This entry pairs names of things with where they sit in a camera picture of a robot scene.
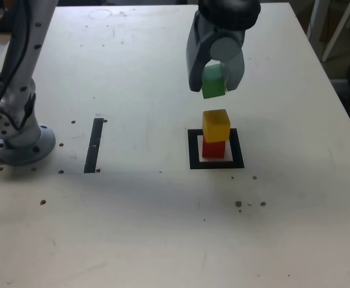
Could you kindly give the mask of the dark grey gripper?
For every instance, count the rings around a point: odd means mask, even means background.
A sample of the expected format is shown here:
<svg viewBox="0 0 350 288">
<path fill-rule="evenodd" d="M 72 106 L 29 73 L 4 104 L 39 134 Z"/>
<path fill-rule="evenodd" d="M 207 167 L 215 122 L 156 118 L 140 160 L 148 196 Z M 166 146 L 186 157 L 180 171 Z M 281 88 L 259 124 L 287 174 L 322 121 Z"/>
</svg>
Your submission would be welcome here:
<svg viewBox="0 0 350 288">
<path fill-rule="evenodd" d="M 190 90 L 200 92 L 203 70 L 210 60 L 220 62 L 226 90 L 236 90 L 245 73 L 244 57 L 239 45 L 244 39 L 244 31 L 214 25 L 196 11 L 186 44 Z"/>
</svg>

